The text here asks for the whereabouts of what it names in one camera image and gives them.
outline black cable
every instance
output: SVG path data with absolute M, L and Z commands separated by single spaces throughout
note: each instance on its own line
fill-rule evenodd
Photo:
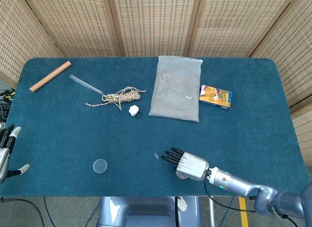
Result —
M 221 203 L 219 203 L 217 200 L 213 199 L 213 197 L 211 197 L 211 195 L 209 194 L 208 192 L 208 189 L 207 189 L 207 186 L 206 186 L 206 180 L 207 180 L 207 175 L 208 175 L 208 170 L 206 171 L 206 174 L 205 174 L 205 178 L 204 178 L 204 187 L 205 187 L 205 191 L 208 195 L 208 197 L 214 201 L 216 204 L 222 206 L 222 207 L 225 207 L 225 208 L 228 208 L 228 209 L 231 209 L 231 210 L 235 210 L 235 211 L 245 211 L 245 212 L 255 212 L 254 210 L 242 210 L 242 209 L 238 209 L 238 208 L 234 208 L 234 207 L 230 207 L 230 206 L 226 206 L 226 205 L 223 205 Z
M 233 202 L 233 200 L 234 200 L 234 197 L 235 197 L 235 196 L 232 197 L 232 199 L 231 199 L 231 201 L 230 201 L 230 204 L 229 204 L 229 207 L 232 205 L 232 202 Z M 222 218 L 222 221 L 220 222 L 219 227 L 222 227 L 222 225 L 223 225 L 223 223 L 225 222 L 226 216 L 228 215 L 229 211 L 230 211 L 230 209 L 228 208 L 228 209 L 226 210 L 226 212 L 225 212 L 223 218 Z
M 14 198 L 10 198 L 10 199 L 2 199 L 2 202 L 11 202 L 11 201 L 22 201 L 22 202 L 26 202 L 28 204 L 31 204 L 35 209 L 36 211 L 38 212 L 39 216 L 40 216 L 40 219 L 41 219 L 41 224 L 42 224 L 42 227 L 44 227 L 44 221 L 43 221 L 43 217 L 41 215 L 41 212 L 39 210 L 39 208 L 32 202 L 26 200 L 26 199 L 14 199 Z
M 87 227 L 87 225 L 89 224 L 91 218 L 93 217 L 94 213 L 97 211 L 98 207 L 99 207 L 100 202 L 98 203 L 96 209 L 94 209 L 94 211 L 92 212 L 91 216 L 89 217 L 89 219 L 87 220 L 87 223 L 85 224 L 84 227 Z
M 287 220 L 289 220 L 290 222 L 292 222 L 293 225 L 294 225 L 295 227 L 298 227 L 298 225 L 295 223 L 295 221 L 293 221 L 291 218 L 289 218 L 288 215 L 282 215 L 281 217 L 282 217 L 283 219 L 287 219 Z
M 47 211 L 47 213 L 48 213 L 48 217 L 49 217 L 49 219 L 50 219 L 51 224 L 53 225 L 53 227 L 56 227 L 55 224 L 54 224 L 53 221 L 52 221 L 51 216 L 50 216 L 50 213 L 49 213 L 49 210 L 48 210 L 48 207 L 47 207 L 47 203 L 45 202 L 45 196 L 43 197 L 43 202 L 44 202 L 44 206 L 45 206 L 45 209 L 46 209 L 46 211 Z
M 180 227 L 178 207 L 177 207 L 177 196 L 175 196 L 175 227 Z
M 6 91 L 6 90 L 11 91 L 11 89 L 0 89 L 0 91 Z
M 2 101 L 0 102 L 1 115 L 2 115 L 2 118 L 3 118 L 4 120 L 7 120 L 8 118 L 5 117 L 5 116 L 7 115 L 7 112 L 5 112 L 5 114 L 3 114 L 4 110 L 3 110 L 3 108 L 2 108 L 2 103 L 3 103 L 3 99 L 2 99 Z

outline blue tablecloth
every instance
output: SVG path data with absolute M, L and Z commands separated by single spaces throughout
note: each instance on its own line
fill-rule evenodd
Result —
M 8 124 L 22 131 L 10 169 L 30 164 L 22 176 L 0 185 L 1 195 L 176 196 L 205 195 L 202 182 L 181 180 L 161 159 L 176 147 L 205 158 L 251 182 L 299 192 L 308 182 L 277 68 L 268 59 L 202 58 L 201 84 L 233 92 L 230 109 L 200 103 L 199 123 L 148 116 L 157 58 L 35 58 L 23 68 Z M 68 69 L 37 92 L 34 83 L 69 60 Z M 104 93 L 126 86 L 147 90 L 135 104 L 119 109 L 100 103 Z M 108 169 L 93 171 L 96 159 Z M 225 191 L 209 185 L 212 195 Z

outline metal pole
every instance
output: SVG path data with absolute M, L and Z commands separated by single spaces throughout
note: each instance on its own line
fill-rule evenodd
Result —
M 209 199 L 210 226 L 215 227 L 215 208 L 212 199 Z
M 97 219 L 97 227 L 102 227 L 105 223 L 105 210 L 104 210 L 105 197 L 101 198 L 101 203 L 99 205 L 99 215 Z

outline coiled rope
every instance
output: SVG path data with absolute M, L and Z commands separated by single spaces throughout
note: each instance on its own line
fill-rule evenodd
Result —
M 85 103 L 85 105 L 87 106 L 104 106 L 106 104 L 110 104 L 113 103 L 116 106 L 118 106 L 119 110 L 122 111 L 121 109 L 121 103 L 125 103 L 125 102 L 132 102 L 134 100 L 138 100 L 141 96 L 140 93 L 144 93 L 146 92 L 146 90 L 138 90 L 135 87 L 129 87 L 127 86 L 126 88 L 118 91 L 116 94 L 107 94 L 107 95 L 102 95 L 102 101 L 104 103 L 100 103 L 100 104 L 89 104 L 89 103 Z

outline wooden stick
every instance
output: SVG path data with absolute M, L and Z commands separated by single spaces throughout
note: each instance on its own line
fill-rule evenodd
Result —
M 59 66 L 57 69 L 55 69 L 53 72 L 51 72 L 49 75 L 41 79 L 39 82 L 34 84 L 29 89 L 32 92 L 37 91 L 39 88 L 41 88 L 43 85 L 47 84 L 50 80 L 52 80 L 54 77 L 56 77 L 59 73 L 64 71 L 66 68 L 68 68 L 70 65 L 72 65 L 69 61 L 63 63 L 61 66 Z

